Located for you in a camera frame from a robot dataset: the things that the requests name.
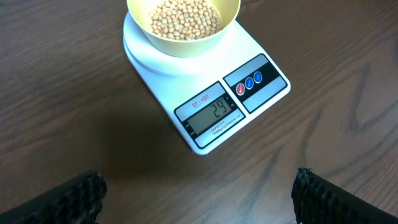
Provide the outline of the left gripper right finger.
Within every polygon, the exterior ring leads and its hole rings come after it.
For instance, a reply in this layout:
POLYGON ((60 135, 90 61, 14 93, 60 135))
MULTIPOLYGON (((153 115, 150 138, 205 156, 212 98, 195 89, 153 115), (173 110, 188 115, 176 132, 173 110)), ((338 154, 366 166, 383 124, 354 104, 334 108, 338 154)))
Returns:
POLYGON ((301 167, 291 197, 295 219, 303 224, 397 224, 397 217, 301 167))

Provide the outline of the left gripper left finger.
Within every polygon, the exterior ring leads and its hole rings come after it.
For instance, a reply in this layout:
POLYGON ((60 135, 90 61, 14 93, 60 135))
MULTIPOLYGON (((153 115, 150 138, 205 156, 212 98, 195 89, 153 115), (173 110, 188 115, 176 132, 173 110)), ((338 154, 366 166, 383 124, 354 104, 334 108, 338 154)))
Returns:
POLYGON ((104 177, 89 170, 1 214, 2 224, 97 224, 108 191, 104 177))

